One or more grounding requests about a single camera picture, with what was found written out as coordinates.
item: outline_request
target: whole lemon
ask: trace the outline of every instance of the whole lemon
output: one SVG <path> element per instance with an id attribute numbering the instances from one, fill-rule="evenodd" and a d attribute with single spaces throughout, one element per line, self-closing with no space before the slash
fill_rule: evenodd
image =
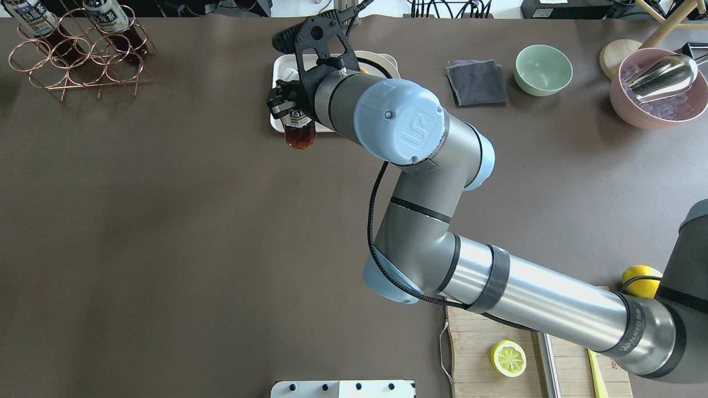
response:
<path id="1" fill-rule="evenodd" d="M 622 273 L 622 283 L 634 278 L 635 276 L 658 276 L 662 277 L 663 274 L 659 270 L 652 268 L 650 266 L 631 266 L 624 270 Z M 627 292 L 629 294 L 635 295 L 637 297 L 648 297 L 654 298 L 656 294 L 656 289 L 659 287 L 658 280 L 638 280 L 633 282 L 627 287 Z"/>

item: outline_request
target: metal scoop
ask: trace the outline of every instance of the metal scoop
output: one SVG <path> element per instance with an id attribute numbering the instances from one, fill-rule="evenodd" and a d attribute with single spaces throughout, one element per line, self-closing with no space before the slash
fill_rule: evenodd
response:
<path id="1" fill-rule="evenodd" d="M 683 54 L 669 55 L 629 81 L 639 102 L 668 98 L 687 91 L 698 77 L 698 64 Z"/>

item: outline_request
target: brown table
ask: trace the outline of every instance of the brown table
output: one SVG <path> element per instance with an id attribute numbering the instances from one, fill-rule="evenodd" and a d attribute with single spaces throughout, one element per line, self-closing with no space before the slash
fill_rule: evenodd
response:
<path id="1" fill-rule="evenodd" d="M 144 21 L 158 81 L 136 99 L 70 93 L 62 105 L 7 67 L 19 40 L 0 21 L 0 396 L 267 397 L 276 380 L 357 378 L 449 396 L 443 309 L 389 302 L 360 278 L 379 162 L 333 135 L 294 151 L 268 124 L 270 37 L 292 23 Z M 352 42 L 396 57 L 493 142 L 496 169 L 463 197 L 454 232 L 616 285 L 632 264 L 663 269 L 707 195 L 707 116 L 642 131 L 610 105 L 600 48 L 655 27 L 371 17 Z M 515 55 L 535 43 L 573 62 L 558 95 L 513 83 Z M 444 67 L 469 58 L 504 66 L 509 102 L 454 107 Z M 636 397 L 707 387 L 632 382 Z"/>

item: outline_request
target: robotic arm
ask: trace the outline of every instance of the robotic arm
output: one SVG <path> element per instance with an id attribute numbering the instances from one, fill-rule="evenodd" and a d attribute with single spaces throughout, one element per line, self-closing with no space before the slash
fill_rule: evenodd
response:
<path id="1" fill-rule="evenodd" d="M 341 35 L 343 14 L 308 17 L 274 36 L 277 50 L 295 54 L 301 80 L 279 81 L 268 106 L 277 118 L 297 106 L 401 170 L 365 282 L 409 304 L 437 293 L 610 356 L 642 377 L 708 381 L 701 366 L 708 354 L 708 200 L 681 225 L 656 300 L 609 292 L 448 231 L 461 194 L 491 174 L 493 147 L 418 84 L 360 73 Z M 346 49 L 337 57 L 327 50 L 334 37 Z M 308 48 L 320 60 L 305 70 Z"/>

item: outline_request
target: yellow lemon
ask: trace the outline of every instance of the yellow lemon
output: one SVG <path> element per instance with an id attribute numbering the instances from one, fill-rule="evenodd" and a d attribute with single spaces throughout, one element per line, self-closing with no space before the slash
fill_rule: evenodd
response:
<path id="1" fill-rule="evenodd" d="M 490 352 L 491 363 L 502 375 L 517 377 L 526 370 L 526 353 L 517 343 L 502 340 Z"/>
<path id="2" fill-rule="evenodd" d="M 631 266 L 622 273 L 622 283 L 634 278 L 635 276 L 658 276 L 663 274 L 650 266 Z M 638 280 L 627 286 L 627 292 L 637 297 L 653 298 L 656 294 L 656 289 L 659 287 L 658 280 Z"/>

